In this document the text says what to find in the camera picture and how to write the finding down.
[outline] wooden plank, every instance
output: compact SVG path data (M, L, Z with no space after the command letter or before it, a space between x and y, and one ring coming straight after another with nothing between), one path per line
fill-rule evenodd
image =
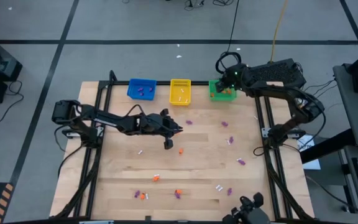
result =
M82 103L94 103L97 85L97 82L83 83L79 97ZM264 195L262 209L273 219L264 158L252 153L262 145L258 121L254 119L254 99L239 94L232 103L212 103L207 86L193 86L191 105L181 107L169 103L169 86L158 86L153 101L132 100L126 96L126 90L127 86L113 87L110 113L124 115L135 104L140 104L147 114L168 108L170 116L184 131L173 137L174 147L165 150L161 137L125 136L107 128L92 219L144 220L146 215L151 215L153 220L218 221L240 205L240 196L252 198L256 192ZM280 118L288 118L289 112L288 107L276 104L273 113L278 116L275 117L278 123ZM187 125L187 119L193 125ZM222 121L229 126L223 127ZM234 137L234 143L229 146L226 139L230 136ZM69 140L66 155L79 143L78 139ZM184 153L179 155L181 147ZM305 177L300 173L303 173L300 157L297 152L291 152L282 151L287 184L301 205L310 204L305 210L312 215ZM84 153L85 150L78 152L63 166L51 215L58 213L77 189ZM239 157L247 163L245 166L236 161ZM155 174L160 174L158 182L152 182ZM218 184L224 187L222 192L215 189ZM230 187L233 193L228 197L226 191ZM173 194L175 189L183 191L180 200ZM149 199L134 198L136 190L147 192Z

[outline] purple object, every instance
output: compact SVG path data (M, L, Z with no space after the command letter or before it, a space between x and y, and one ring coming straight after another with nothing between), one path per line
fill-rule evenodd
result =
M140 190L138 190L138 191L135 193L135 198L138 198L139 195L140 195Z
M241 165L245 166L246 162L244 162L242 159L237 160L237 162L239 162Z

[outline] black floor stripe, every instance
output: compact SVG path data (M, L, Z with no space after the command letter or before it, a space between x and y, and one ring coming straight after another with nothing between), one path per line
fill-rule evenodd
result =
M42 88L41 95L40 95L40 98L37 103L37 107L35 108L29 129L27 130L27 134L25 135L24 143L22 145L22 149L20 151L19 158L17 159L15 168L14 168L12 176L11 176L11 183L14 186L17 185L17 181L19 180L20 174L22 172L24 161L25 161L25 158L27 157L27 153L29 151L31 141L34 136L34 132L37 127L37 123L40 118L42 108L44 107L45 99L47 98L47 94L49 91L50 84L52 82L52 78L55 74L57 63L59 61L60 55L62 54L64 40L67 38L68 30L70 29L71 23L73 22L73 18L74 18L74 14L75 14L75 11L76 11L76 8L78 5L78 1L79 0L73 1L73 5L71 7L70 13L68 15L68 19L66 21L66 25L63 30L63 34L60 37L60 43L56 49L55 55L53 56L48 75L45 79L44 87Z
M59 44L60 40L0 40L0 44ZM270 45L272 40L232 40L232 44ZM64 40L78 45L229 44L229 40ZM276 45L358 45L358 40L276 40Z
M341 2L341 5L342 5L343 10L345 11L346 17L349 20L351 27L353 29L353 32L356 35L357 40L358 40L358 26L357 26L355 20L353 19L352 13L351 13L349 7L347 6L345 0L339 0L339 1Z

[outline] yellow bin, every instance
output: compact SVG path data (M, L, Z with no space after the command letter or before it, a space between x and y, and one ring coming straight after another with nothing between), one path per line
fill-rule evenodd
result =
M169 102L172 105L188 106L191 102L191 80L172 79Z

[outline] gray floor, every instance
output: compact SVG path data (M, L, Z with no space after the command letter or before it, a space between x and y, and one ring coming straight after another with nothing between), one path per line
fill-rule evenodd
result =
M59 40L74 0L0 0L0 40ZM215 40L228 39L235 4L217 7L207 0L205 7L183 10L185 0L79 0L68 40ZM358 0L346 0L358 25ZM234 39L272 40L283 0L241 1ZM278 40L357 40L339 0L289 0ZM3 47L24 66L25 99L13 107L0 123L0 182L8 182L22 149L44 81L57 45L5 44ZM218 77L214 63L227 45L219 44L66 44L58 61L34 137L16 184L5 222L47 218L57 183L57 169L63 154L53 139L51 122L54 103L76 99L83 81L108 79L113 69L119 80L130 78ZM259 65L268 61L270 45L232 45L243 61ZM277 45L275 60L293 58L303 66L309 85L333 79L332 67L358 58L358 45ZM7 96L0 115L15 96ZM337 88L320 99L326 108L341 103ZM326 111L327 125L322 137L331 137L349 127L342 105ZM321 119L303 125L317 132ZM341 189L331 187L344 198ZM345 214L338 204L310 184L315 214L323 220L353 222L357 216Z

